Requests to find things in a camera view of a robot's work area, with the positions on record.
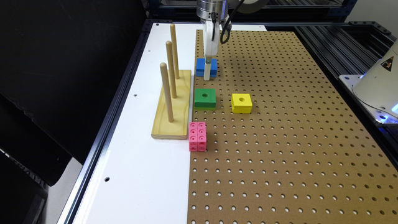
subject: black panel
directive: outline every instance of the black panel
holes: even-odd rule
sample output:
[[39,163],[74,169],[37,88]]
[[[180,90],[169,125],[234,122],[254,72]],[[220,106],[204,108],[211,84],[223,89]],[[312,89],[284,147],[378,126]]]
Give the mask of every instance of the black panel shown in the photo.
[[0,93],[83,163],[145,19],[135,0],[0,2]]
[[44,208],[47,191],[1,152],[0,179],[0,222],[33,223]]
[[0,149],[53,186],[71,156],[0,94]]

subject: peg board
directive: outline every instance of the peg board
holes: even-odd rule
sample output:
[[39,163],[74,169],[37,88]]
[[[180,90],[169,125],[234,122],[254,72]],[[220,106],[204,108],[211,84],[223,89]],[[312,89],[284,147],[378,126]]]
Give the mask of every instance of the peg board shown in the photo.
[[[196,58],[203,56],[197,31]],[[397,223],[397,171],[293,32],[232,31],[217,55],[188,223]],[[251,114],[231,94],[250,93]]]

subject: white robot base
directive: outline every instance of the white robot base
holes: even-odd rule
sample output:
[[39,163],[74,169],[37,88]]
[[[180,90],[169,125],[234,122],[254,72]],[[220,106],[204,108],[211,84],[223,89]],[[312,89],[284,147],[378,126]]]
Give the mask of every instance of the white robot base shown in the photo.
[[[362,75],[340,75],[340,80],[345,84],[345,87],[350,92],[353,92],[353,86],[359,82]],[[373,108],[372,106],[367,105],[366,103],[362,102],[358,99],[359,102],[367,109],[367,111],[373,116],[375,121],[381,124],[398,124],[398,118],[395,116],[385,112],[382,108],[377,109]]]

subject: pink cube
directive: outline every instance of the pink cube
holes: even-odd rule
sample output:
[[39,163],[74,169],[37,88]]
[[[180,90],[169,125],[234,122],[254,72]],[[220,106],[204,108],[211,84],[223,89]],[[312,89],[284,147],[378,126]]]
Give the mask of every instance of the pink cube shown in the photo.
[[189,123],[189,151],[206,151],[206,123]]

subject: wooden stand with pegs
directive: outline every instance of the wooden stand with pegs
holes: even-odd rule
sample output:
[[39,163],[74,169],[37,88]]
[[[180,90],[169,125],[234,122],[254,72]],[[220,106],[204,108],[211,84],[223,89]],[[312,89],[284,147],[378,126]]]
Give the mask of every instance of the wooden stand with pegs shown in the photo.
[[[175,41],[175,26],[170,25],[172,40]],[[166,42],[167,61],[160,64],[163,87],[157,104],[152,138],[179,139],[187,138],[191,70],[179,70],[177,45]]]

